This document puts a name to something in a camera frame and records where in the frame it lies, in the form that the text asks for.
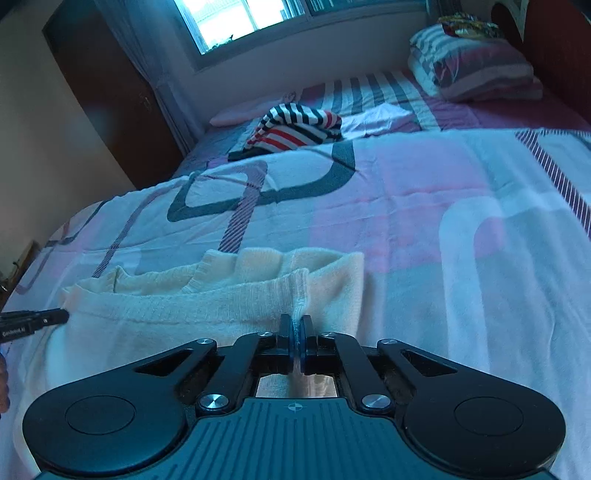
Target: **window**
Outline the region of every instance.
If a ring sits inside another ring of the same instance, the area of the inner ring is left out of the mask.
[[[303,15],[299,0],[184,0],[201,41],[201,53]]]
[[[350,20],[359,14],[374,9],[374,15],[388,11],[425,8],[425,0],[174,0],[187,24],[193,40],[202,55],[204,65],[213,64],[233,52],[276,40],[282,35],[295,33],[306,28],[315,28],[331,22]],[[354,7],[359,14],[353,13]],[[259,32],[275,25],[273,33]],[[242,47],[228,44],[257,33],[243,43]],[[215,56],[208,54],[223,47]]]

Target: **window frame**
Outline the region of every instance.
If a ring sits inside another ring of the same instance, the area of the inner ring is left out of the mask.
[[[214,48],[206,53],[201,53],[198,48],[198,39],[195,34],[191,32],[191,28],[187,25],[185,15],[180,11],[183,23],[187,27],[191,38],[194,40],[194,47],[199,57],[199,68],[197,71],[209,69],[219,63],[227,61],[232,57],[246,53],[254,48],[266,45],[268,43],[280,40],[291,35],[313,30],[315,28],[325,27],[340,22],[351,20],[358,20],[361,18],[376,17],[379,15],[388,15],[396,13],[412,13],[425,12],[427,13],[427,5],[425,0],[399,0],[392,3],[374,4],[374,5],[360,5],[358,7],[343,8],[335,11],[323,12],[321,14],[312,15],[308,3],[305,0],[300,0],[304,15],[289,18],[275,25],[261,28],[249,33],[243,37],[237,38],[225,45]]]

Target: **screw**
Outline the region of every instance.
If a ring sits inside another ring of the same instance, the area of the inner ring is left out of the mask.
[[[391,403],[386,395],[377,393],[364,396],[361,402],[365,408],[370,408],[371,410],[383,410],[384,408],[388,408]]]
[[[229,403],[230,401],[225,395],[219,395],[217,393],[205,395],[199,400],[199,404],[202,408],[205,408],[205,410],[219,410]]]

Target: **human hand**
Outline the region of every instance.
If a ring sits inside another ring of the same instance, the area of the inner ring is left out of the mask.
[[[6,360],[4,360],[4,357],[0,353],[0,413],[6,413],[9,406]]]

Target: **circular pad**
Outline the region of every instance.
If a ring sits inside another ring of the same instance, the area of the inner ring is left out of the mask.
[[[520,409],[506,400],[495,397],[466,400],[456,407],[455,415],[462,427],[477,435],[509,435],[523,424]]]
[[[66,412],[70,427],[88,435],[115,433],[129,425],[135,408],[119,397],[89,397],[74,403]]]

